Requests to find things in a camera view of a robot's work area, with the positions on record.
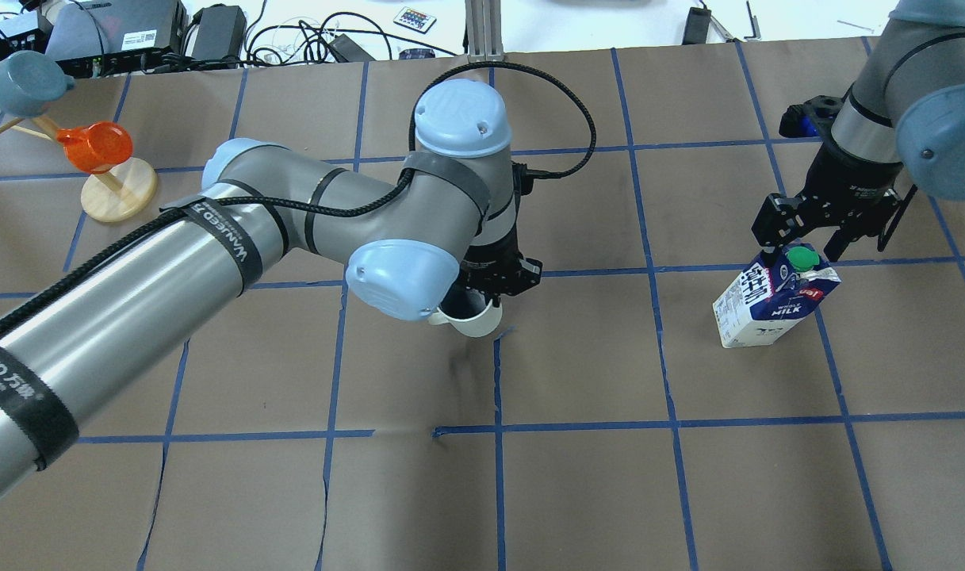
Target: green cap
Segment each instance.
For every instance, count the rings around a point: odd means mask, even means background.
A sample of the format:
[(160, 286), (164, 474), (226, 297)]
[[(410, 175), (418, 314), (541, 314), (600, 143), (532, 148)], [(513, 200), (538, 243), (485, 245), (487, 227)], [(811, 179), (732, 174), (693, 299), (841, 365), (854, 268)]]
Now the green cap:
[(786, 257), (796, 271), (810, 271), (820, 263), (820, 254), (804, 246), (790, 248), (786, 252)]

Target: milk carton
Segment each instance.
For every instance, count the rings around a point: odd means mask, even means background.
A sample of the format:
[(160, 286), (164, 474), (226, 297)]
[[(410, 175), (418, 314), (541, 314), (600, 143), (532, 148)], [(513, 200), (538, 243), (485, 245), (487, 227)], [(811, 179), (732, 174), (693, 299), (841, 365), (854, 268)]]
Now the milk carton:
[(714, 303), (723, 347), (769, 346), (841, 283), (808, 243), (780, 254), (771, 267), (758, 254)]

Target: wooden base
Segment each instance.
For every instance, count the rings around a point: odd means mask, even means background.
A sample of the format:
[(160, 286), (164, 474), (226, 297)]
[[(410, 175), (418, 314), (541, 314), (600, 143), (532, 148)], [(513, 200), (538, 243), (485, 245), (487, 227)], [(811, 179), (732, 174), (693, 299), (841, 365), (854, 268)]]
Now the wooden base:
[(92, 174), (80, 191), (80, 205), (101, 223), (117, 223), (145, 209), (157, 188), (155, 169), (146, 160), (130, 158), (108, 173)]

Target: orange mug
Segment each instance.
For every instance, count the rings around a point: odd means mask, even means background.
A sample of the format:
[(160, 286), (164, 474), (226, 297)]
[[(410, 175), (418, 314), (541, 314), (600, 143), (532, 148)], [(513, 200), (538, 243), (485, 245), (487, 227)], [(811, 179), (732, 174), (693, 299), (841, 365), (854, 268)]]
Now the orange mug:
[(126, 129), (112, 121), (90, 127), (60, 129), (56, 140), (77, 170), (88, 174), (108, 173), (133, 155), (133, 140)]

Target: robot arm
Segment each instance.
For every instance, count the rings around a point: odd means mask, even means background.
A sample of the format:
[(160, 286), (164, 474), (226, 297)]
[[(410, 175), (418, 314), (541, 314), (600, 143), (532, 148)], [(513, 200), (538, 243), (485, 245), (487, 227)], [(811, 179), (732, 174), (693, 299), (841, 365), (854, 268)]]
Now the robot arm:
[(903, 209), (902, 167), (929, 195), (964, 199), (965, 1), (902, 0), (845, 97), (793, 105), (780, 133), (819, 136), (821, 149), (802, 192), (764, 200), (752, 230), (765, 254), (820, 227), (838, 228), (831, 260), (883, 238)]
[(347, 263), (352, 293), (406, 320), (441, 303), (471, 314), (471, 296), (498, 304), (535, 285), (541, 264), (523, 259), (515, 238), (521, 190), (500, 95), (445, 81), (415, 118), (424, 149), (397, 188), (277, 145), (228, 141), (201, 195), (0, 319), (0, 498), (291, 248)]

